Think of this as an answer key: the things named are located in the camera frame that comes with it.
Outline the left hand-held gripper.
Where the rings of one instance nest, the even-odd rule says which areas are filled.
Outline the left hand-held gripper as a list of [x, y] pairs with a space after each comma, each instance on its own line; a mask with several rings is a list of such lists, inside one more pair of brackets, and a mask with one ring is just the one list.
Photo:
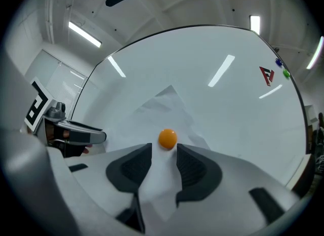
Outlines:
[[[66, 120], [65, 104], [54, 99], [37, 77], [34, 77], [30, 84], [37, 91], [37, 96], [24, 119], [26, 131], [28, 134], [36, 136], [45, 145], [48, 145], [45, 125], [46, 123], [53, 123], [55, 126], [60, 127], [59, 124]], [[69, 130], [69, 141], [61, 140], [61, 142], [68, 144], [100, 144], [107, 138], [103, 130], [72, 120], [65, 121], [65, 127], [60, 128]]]

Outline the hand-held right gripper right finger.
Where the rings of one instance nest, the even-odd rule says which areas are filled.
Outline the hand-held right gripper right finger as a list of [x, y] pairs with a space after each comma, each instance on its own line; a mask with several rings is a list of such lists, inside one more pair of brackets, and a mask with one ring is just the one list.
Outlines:
[[299, 197], [256, 165], [177, 145], [182, 188], [166, 235], [252, 235], [280, 219]]

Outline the person's left hand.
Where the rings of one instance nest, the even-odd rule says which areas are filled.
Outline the person's left hand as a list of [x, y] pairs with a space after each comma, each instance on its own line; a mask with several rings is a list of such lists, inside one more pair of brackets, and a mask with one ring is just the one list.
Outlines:
[[60, 150], [64, 158], [81, 156], [83, 153], [89, 153], [88, 148], [92, 147], [91, 145], [80, 146], [61, 142], [61, 140], [69, 141], [69, 130], [57, 127], [53, 123], [46, 123], [45, 127], [48, 146]]

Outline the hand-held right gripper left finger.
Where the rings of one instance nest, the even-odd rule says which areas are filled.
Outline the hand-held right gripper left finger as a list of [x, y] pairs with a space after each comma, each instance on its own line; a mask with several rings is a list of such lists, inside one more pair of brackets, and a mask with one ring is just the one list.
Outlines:
[[151, 167], [151, 143], [71, 158], [54, 148], [47, 151], [78, 233], [145, 233], [139, 189]]

